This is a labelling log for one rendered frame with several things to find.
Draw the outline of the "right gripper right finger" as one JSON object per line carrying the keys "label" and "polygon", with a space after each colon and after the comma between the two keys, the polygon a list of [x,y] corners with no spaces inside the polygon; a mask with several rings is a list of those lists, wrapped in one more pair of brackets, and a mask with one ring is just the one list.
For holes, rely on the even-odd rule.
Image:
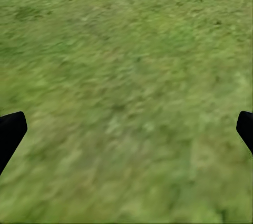
{"label": "right gripper right finger", "polygon": [[241,111],[236,130],[253,154],[253,113]]}

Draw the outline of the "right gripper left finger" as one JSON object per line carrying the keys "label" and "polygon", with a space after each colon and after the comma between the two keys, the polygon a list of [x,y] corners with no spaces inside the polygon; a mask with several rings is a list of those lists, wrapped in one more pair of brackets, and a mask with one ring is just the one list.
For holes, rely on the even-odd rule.
{"label": "right gripper left finger", "polygon": [[0,175],[26,133],[22,111],[0,117]]}

